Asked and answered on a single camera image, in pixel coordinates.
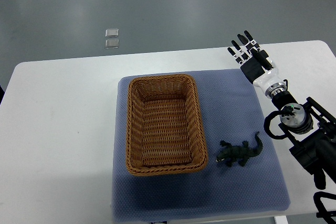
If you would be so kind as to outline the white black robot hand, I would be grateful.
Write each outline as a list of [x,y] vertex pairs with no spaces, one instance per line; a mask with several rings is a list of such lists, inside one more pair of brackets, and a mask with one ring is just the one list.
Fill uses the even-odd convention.
[[247,80],[256,87],[261,88],[266,97],[274,97],[286,90],[286,83],[278,76],[278,68],[265,51],[260,51],[260,45],[254,40],[249,31],[244,31],[245,36],[238,34],[237,37],[246,49],[245,53],[240,45],[232,40],[231,43],[240,53],[240,56],[228,47],[228,52],[240,65],[240,69]]

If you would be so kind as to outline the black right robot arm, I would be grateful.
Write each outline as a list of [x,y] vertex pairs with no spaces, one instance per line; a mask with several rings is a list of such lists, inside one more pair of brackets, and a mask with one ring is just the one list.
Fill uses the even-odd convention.
[[251,34],[245,31],[237,37],[241,44],[233,40],[227,50],[247,80],[261,88],[276,107],[265,118],[264,131],[274,140],[291,141],[290,153],[319,189],[313,196],[316,216],[335,223],[335,211],[326,210],[322,202],[324,198],[335,200],[334,194],[325,192],[326,177],[335,180],[335,117],[311,97],[298,103],[288,91],[288,81],[279,78],[275,63]]

